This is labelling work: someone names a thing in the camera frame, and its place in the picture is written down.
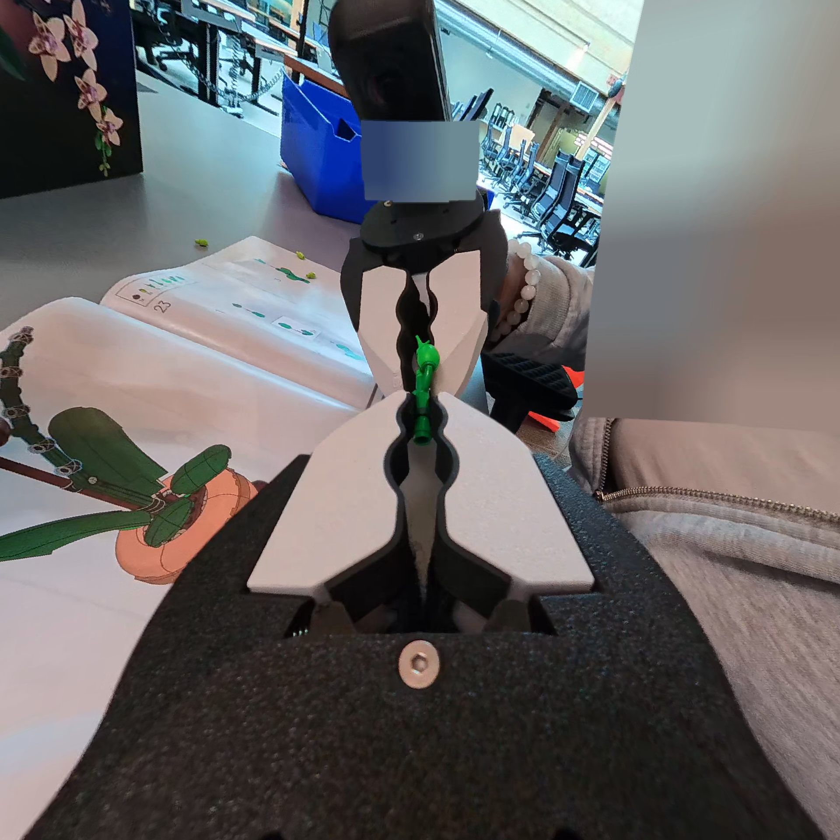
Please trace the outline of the row of white office desks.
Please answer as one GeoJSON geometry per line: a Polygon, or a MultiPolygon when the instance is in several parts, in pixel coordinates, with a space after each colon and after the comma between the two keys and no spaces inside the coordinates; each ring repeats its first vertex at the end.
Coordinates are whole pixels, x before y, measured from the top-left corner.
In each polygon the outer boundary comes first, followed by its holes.
{"type": "Polygon", "coordinates": [[[293,60],[336,77],[327,23],[333,2],[130,2],[136,68],[237,119],[279,117],[293,60]]]}

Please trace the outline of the row of black office chairs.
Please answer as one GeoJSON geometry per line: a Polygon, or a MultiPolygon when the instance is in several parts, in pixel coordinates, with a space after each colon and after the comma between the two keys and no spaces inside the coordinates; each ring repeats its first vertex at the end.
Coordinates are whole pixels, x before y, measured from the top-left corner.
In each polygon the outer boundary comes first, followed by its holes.
{"type": "Polygon", "coordinates": [[[621,104],[625,86],[626,76],[614,80],[593,125],[570,141],[568,151],[549,137],[538,143],[518,125],[501,131],[496,143],[488,127],[483,173],[501,209],[518,214],[511,248],[520,256],[540,249],[567,258],[583,254],[584,266],[595,263],[603,183],[612,161],[612,147],[598,134],[621,104]]]}

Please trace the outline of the open instruction booklet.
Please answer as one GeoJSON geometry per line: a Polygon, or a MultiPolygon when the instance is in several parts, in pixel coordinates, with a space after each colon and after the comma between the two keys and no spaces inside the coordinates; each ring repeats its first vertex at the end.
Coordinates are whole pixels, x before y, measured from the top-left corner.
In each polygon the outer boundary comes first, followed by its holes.
{"type": "Polygon", "coordinates": [[[338,273],[257,237],[2,330],[2,838],[190,561],[374,394],[338,273]]]}

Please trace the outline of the grey desk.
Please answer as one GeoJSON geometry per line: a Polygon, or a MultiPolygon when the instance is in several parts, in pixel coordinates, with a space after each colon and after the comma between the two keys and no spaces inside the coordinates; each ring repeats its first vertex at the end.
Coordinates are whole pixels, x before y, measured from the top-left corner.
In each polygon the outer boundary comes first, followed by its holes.
{"type": "Polygon", "coordinates": [[[351,226],[310,209],[277,138],[174,93],[140,110],[143,174],[2,200],[2,348],[32,327],[31,421],[90,406],[240,452],[380,400],[335,271],[351,226]]]}

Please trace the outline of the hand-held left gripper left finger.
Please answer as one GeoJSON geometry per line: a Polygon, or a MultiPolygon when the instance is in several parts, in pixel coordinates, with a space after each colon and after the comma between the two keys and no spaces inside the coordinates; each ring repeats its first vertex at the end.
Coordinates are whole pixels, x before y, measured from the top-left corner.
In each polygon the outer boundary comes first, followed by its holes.
{"type": "Polygon", "coordinates": [[[416,582],[400,485],[413,398],[396,392],[311,454],[250,577],[251,592],[372,611],[416,582]]]}

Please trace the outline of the person's right hand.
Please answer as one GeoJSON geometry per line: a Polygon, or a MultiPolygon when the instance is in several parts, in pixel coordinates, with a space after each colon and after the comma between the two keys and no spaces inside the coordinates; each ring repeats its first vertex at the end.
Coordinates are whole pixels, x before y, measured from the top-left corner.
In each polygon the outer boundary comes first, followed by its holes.
{"type": "Polygon", "coordinates": [[[513,311],[516,302],[520,299],[520,291],[526,284],[527,270],[524,267],[523,258],[519,255],[521,245],[523,243],[517,240],[508,242],[507,273],[497,294],[498,318],[496,325],[490,331],[488,343],[496,343],[501,339],[501,324],[513,311]]]}

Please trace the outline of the black orchid print box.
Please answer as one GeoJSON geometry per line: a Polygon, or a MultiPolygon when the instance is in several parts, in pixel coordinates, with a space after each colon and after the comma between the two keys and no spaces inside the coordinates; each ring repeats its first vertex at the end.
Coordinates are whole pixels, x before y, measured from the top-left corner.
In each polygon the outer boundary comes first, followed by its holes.
{"type": "Polygon", "coordinates": [[[1,195],[143,171],[131,5],[1,2],[1,195]]]}

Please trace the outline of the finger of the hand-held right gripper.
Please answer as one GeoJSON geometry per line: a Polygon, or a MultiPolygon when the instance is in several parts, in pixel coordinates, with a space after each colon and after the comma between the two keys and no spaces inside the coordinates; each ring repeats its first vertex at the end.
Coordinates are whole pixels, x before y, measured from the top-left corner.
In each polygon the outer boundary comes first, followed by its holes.
{"type": "Polygon", "coordinates": [[[429,332],[440,357],[433,394],[461,396],[488,334],[487,312],[481,307],[480,252],[447,258],[429,271],[427,288],[437,305],[429,332]]]}
{"type": "Polygon", "coordinates": [[[427,306],[404,269],[381,266],[364,273],[357,333],[382,393],[412,392],[416,338],[427,339],[427,306]]]}

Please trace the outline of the green toy flower stem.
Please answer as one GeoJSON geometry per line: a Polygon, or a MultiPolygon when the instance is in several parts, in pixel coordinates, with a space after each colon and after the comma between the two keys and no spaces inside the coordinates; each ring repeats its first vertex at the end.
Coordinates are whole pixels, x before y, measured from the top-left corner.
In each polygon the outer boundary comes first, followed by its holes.
{"type": "Polygon", "coordinates": [[[434,378],[439,365],[440,356],[436,347],[432,343],[422,341],[419,336],[416,336],[416,372],[415,388],[413,390],[415,400],[413,440],[418,446],[428,445],[433,438],[429,405],[432,401],[434,378]]]}

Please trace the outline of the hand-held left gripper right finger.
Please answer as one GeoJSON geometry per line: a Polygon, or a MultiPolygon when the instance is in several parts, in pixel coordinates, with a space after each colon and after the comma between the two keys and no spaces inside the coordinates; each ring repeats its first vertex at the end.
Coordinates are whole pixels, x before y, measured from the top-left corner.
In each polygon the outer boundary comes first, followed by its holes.
{"type": "Polygon", "coordinates": [[[593,591],[595,578],[528,447],[488,415],[442,393],[441,481],[428,583],[472,611],[535,595],[593,591]]]}

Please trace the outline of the orange traffic cone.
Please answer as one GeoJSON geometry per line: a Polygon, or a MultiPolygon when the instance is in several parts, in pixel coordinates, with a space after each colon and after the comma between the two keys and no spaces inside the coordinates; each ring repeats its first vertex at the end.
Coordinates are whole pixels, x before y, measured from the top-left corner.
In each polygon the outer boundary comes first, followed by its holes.
{"type": "Polygon", "coordinates": [[[556,433],[560,430],[561,424],[573,422],[574,418],[576,417],[576,414],[580,410],[583,396],[583,384],[585,380],[584,371],[574,370],[568,365],[564,365],[563,369],[568,375],[570,383],[574,386],[576,390],[578,396],[576,404],[567,411],[561,411],[557,416],[546,416],[535,412],[530,412],[528,414],[529,419],[548,428],[553,433],[556,433]]]}

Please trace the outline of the person's right forearm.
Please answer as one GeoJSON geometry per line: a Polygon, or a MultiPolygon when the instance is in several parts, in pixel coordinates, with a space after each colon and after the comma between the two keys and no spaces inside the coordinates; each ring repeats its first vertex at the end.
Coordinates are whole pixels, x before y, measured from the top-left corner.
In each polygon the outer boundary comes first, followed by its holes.
{"type": "Polygon", "coordinates": [[[520,329],[521,347],[534,361],[585,368],[595,268],[540,257],[541,280],[520,329]]]}

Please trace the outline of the blue storage bin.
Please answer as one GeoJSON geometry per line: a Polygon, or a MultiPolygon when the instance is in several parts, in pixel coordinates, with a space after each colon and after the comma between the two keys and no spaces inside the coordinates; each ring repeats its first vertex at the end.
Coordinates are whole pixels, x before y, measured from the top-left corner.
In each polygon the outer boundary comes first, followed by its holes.
{"type": "Polygon", "coordinates": [[[282,85],[280,158],[317,214],[361,224],[361,123],[350,100],[311,80],[282,85]]]}

